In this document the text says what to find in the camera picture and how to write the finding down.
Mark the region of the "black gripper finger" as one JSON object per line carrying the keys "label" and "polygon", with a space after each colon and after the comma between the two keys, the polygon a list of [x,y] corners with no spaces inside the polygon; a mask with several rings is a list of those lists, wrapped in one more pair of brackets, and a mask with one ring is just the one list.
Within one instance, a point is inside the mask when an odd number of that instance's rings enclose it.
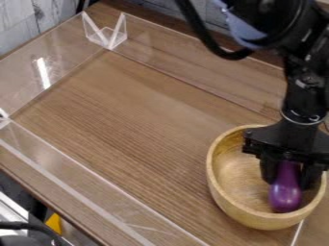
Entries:
{"label": "black gripper finger", "polygon": [[263,181],[270,185],[278,175],[279,159],[271,155],[263,155],[259,160],[260,177]]}
{"label": "black gripper finger", "polygon": [[313,163],[303,163],[300,165],[299,187],[307,190],[313,187],[322,175],[322,166]]}

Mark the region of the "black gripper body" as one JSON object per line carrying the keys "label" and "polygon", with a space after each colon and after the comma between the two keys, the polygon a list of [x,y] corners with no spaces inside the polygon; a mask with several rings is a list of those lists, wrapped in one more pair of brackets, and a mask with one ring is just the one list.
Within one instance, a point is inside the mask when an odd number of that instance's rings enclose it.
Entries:
{"label": "black gripper body", "polygon": [[275,124],[247,127],[243,152],[275,168],[284,160],[329,168],[329,135],[317,124],[300,125],[282,118]]}

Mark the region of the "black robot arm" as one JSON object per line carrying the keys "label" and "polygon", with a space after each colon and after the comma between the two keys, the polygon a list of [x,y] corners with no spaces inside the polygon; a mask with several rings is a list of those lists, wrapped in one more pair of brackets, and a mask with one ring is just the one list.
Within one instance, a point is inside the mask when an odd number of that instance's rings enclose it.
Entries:
{"label": "black robot arm", "polygon": [[243,152],[259,159],[271,183],[279,162],[302,164],[299,187],[309,189],[329,170],[329,12],[314,0],[215,0],[234,39],[248,49],[272,49],[283,62],[286,91],[280,120],[244,130]]}

